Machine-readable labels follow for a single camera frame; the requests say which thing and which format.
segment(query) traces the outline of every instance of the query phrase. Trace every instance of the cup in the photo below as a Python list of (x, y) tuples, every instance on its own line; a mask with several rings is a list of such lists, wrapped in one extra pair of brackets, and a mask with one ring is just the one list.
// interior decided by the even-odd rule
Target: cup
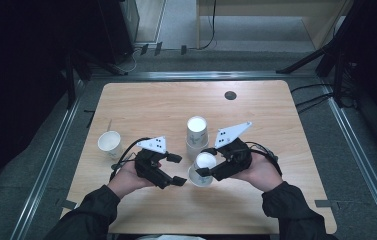
[(194, 148), (200, 148), (209, 142), (207, 121), (203, 117), (195, 116), (187, 122), (187, 142)]
[(207, 143), (204, 146), (201, 146), (201, 147), (191, 146), (191, 144), (189, 144), (189, 142), (188, 142), (188, 138), (185, 139), (185, 142), (186, 142), (186, 146), (187, 146), (188, 159), (191, 160), (191, 161), (195, 161), (198, 154), (200, 154), (201, 151), (203, 151), (204, 149), (209, 147), (209, 141), (207, 141)]
[(116, 131), (103, 133), (98, 139), (98, 147), (113, 159), (119, 158), (123, 153), (122, 138)]
[(198, 154), (195, 162), (188, 169), (188, 179), (197, 187), (207, 187), (213, 182), (212, 176), (202, 177), (195, 170), (199, 168), (214, 168), (216, 158), (210, 153)]

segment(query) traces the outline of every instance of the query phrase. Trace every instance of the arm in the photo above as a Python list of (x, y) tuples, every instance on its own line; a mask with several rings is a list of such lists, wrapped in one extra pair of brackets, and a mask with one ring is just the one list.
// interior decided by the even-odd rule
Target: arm
[(280, 239), (335, 239), (326, 234), (324, 218), (309, 208), (299, 188), (284, 182), (265, 157), (256, 153), (252, 157), (250, 167), (233, 178), (264, 192), (263, 211), (278, 218)]
[(154, 185), (136, 175), (134, 162), (126, 163), (107, 185), (86, 195), (78, 208), (64, 215), (44, 239), (106, 239), (120, 200), (149, 186)]

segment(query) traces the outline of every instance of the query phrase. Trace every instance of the table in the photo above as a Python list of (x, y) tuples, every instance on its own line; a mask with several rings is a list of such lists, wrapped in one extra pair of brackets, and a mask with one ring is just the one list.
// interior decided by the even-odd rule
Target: table
[[(341, 16), (353, 0), (219, 0), (216, 16), (300, 16), (316, 49), (331, 37)], [(197, 0), (197, 48), (200, 47), (200, 17), (213, 16), (213, 1)]]
[[(235, 100), (225, 93), (233, 91)], [(210, 142), (219, 128), (251, 121), (240, 136), (255, 141), (279, 156), (283, 178), (300, 187), (309, 206), (325, 217), (328, 233), (336, 231), (331, 208), (317, 208), (326, 200), (316, 165), (307, 143), (288, 86), (284, 81), (149, 82), (110, 83), (103, 89), (84, 149), (67, 197), (80, 203), (83, 197), (108, 182), (111, 160), (97, 147), (110, 124), (126, 149), (142, 137), (166, 136), (167, 150), (183, 160), (165, 160), (162, 170), (171, 177), (187, 178), (192, 164), (187, 158), (187, 121), (202, 116), (208, 122)], [(189, 180), (183, 187), (164, 190), (145, 188), (123, 198), (113, 233), (136, 234), (270, 234), (278, 233), (277, 219), (261, 208), (259, 190), (235, 179), (216, 180), (207, 188)]]

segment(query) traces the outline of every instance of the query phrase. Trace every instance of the black sleeve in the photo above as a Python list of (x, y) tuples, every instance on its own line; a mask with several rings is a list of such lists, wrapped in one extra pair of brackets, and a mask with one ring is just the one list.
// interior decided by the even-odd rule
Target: black sleeve
[(309, 208), (298, 187), (283, 182), (262, 197), (266, 216), (278, 218), (280, 239), (336, 239), (326, 234), (324, 218)]
[(81, 205), (64, 215), (44, 239), (106, 239), (119, 203), (119, 197), (104, 185), (86, 195)]

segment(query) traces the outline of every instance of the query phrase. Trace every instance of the person's left hand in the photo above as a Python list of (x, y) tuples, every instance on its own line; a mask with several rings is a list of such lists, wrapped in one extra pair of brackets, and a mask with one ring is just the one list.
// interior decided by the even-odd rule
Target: person's left hand
[(154, 186), (153, 183), (137, 176), (134, 161), (125, 163), (114, 178), (107, 184), (107, 187), (120, 199), (137, 189), (152, 186)]

